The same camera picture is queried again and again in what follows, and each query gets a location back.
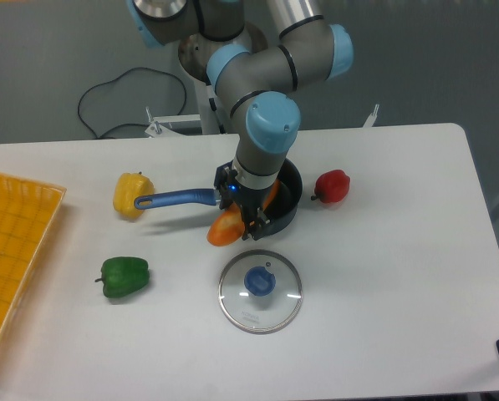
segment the gray floor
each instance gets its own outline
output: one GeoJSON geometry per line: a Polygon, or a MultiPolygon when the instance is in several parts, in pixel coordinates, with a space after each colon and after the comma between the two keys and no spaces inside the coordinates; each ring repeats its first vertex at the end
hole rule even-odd
{"type": "MultiPolygon", "coordinates": [[[[380,104],[378,124],[454,122],[467,132],[487,204],[499,191],[499,2],[483,0],[327,0],[326,19],[343,24],[355,46],[352,70],[293,95],[302,129],[358,127],[380,104]]],[[[263,0],[247,0],[247,19],[275,44],[263,0]]],[[[0,3],[0,143],[89,140],[76,107],[89,87],[126,69],[172,72],[190,89],[176,46],[145,48],[124,2],[37,0],[0,3]]],[[[180,88],[138,73],[95,91],[84,117],[98,132],[174,114],[180,88]]],[[[120,136],[142,136],[122,129],[120,136]]],[[[499,221],[494,225],[499,241],[499,221]]]]}

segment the white table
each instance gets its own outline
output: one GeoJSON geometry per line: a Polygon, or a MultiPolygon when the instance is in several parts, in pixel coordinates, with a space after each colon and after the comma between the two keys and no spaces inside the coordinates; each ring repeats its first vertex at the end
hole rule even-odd
{"type": "Polygon", "coordinates": [[[143,171],[158,191],[211,186],[235,135],[0,145],[0,171],[68,188],[37,274],[0,347],[0,400],[287,400],[499,390],[499,252],[465,133],[456,125],[302,132],[298,214],[283,232],[215,248],[218,214],[190,205],[136,223],[111,206],[143,171]],[[343,169],[338,206],[309,197],[343,169]],[[258,336],[223,316],[222,268],[283,254],[301,311],[258,336]],[[102,262],[149,261],[153,283],[103,297],[102,262]]]}

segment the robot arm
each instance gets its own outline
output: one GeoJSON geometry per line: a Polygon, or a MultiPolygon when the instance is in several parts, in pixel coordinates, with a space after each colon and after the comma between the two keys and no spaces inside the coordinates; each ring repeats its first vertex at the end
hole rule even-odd
{"type": "MultiPolygon", "coordinates": [[[[193,33],[228,42],[244,27],[242,2],[237,0],[133,2],[151,34],[163,43],[193,33]],[[173,11],[147,11],[146,3],[163,3],[173,11]],[[167,19],[158,17],[170,13],[167,19]]],[[[267,0],[267,5],[281,44],[258,53],[226,44],[206,64],[211,86],[240,136],[234,159],[217,169],[214,186],[221,208],[232,202],[240,207],[244,238],[254,239],[265,235],[269,219],[262,204],[301,122],[298,106],[285,94],[331,79],[353,62],[349,35],[339,25],[326,24],[316,0],[267,0]]]]}

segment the yellow basket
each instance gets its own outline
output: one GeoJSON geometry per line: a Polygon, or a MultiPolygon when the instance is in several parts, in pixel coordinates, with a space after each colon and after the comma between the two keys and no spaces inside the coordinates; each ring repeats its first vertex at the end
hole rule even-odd
{"type": "Polygon", "coordinates": [[[65,188],[0,174],[0,337],[65,188]]]}

